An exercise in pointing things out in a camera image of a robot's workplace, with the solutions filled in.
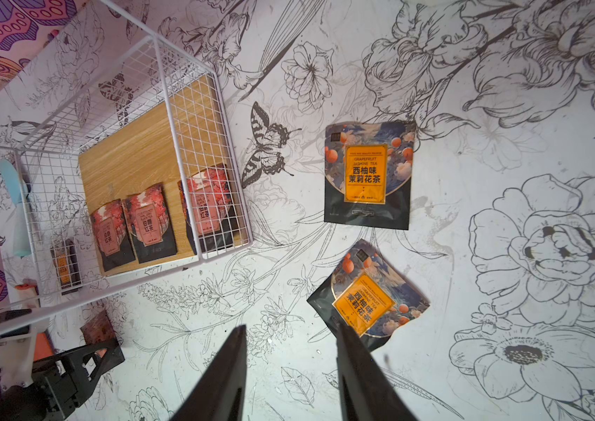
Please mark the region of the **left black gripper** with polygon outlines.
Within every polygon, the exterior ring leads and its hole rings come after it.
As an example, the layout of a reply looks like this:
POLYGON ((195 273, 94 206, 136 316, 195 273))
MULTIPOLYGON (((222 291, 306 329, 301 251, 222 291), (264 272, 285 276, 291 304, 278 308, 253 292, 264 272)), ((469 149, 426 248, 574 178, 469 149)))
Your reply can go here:
POLYGON ((71 416, 92 397, 102 376, 124 361, 115 338, 36 361, 32 380, 45 399, 46 416, 71 416))

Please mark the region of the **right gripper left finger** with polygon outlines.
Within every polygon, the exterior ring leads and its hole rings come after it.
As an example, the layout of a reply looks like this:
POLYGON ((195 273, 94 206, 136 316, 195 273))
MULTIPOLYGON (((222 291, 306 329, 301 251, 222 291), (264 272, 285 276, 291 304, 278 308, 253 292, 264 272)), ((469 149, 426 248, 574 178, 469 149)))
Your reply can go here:
POLYGON ((235 327, 171 420, 241 420, 246 389, 246 326, 235 327))

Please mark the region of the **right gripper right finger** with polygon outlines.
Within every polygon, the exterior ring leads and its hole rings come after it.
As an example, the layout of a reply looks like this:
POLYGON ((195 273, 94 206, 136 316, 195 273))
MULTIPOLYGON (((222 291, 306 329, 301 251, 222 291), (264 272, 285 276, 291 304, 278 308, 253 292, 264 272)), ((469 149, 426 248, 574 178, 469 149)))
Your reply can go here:
POLYGON ((342 419, 415 421, 355 330, 339 324, 336 338, 342 419))

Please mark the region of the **middle-shelf black tea bag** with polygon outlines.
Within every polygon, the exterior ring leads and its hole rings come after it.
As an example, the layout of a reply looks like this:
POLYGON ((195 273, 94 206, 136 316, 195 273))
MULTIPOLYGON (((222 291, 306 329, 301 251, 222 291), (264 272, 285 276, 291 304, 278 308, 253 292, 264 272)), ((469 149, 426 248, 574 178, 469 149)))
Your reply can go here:
POLYGON ((94 345, 117 337, 115 329, 106 312, 102 310, 81 327, 86 345, 94 345))

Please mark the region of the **orange jasmine tea bag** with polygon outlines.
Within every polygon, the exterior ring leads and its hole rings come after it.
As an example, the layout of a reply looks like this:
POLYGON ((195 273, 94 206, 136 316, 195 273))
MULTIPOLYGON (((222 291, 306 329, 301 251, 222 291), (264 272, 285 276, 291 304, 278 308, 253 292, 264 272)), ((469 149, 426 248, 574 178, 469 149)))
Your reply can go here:
POLYGON ((324 221, 408 230, 417 129, 402 120, 327 126, 324 221))
POLYGON ((370 352, 430 307, 366 240, 353 245, 307 303, 332 333, 342 324, 353 328, 370 352))
POLYGON ((81 271, 79 270, 74 241, 66 239, 54 244, 50 249, 56 275, 62 295, 81 289, 81 271))

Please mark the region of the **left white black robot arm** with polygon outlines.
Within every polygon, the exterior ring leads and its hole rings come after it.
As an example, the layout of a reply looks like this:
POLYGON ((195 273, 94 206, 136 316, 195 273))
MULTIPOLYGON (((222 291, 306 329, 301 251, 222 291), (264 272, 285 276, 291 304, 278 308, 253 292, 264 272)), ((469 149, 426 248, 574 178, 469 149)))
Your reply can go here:
POLYGON ((0 335, 0 420, 66 420, 125 361, 100 312, 81 328, 85 343, 56 352, 42 322, 0 335))

